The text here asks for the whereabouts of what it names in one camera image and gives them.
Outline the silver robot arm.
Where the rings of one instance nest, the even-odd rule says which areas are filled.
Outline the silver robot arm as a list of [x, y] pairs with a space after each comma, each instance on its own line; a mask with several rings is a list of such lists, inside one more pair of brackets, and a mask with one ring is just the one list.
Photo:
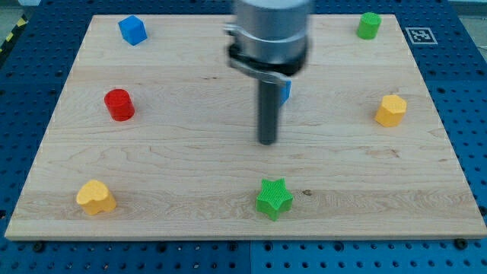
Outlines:
[[234, 0], [228, 64], [243, 74], [278, 86], [301, 70], [309, 47], [312, 0]]

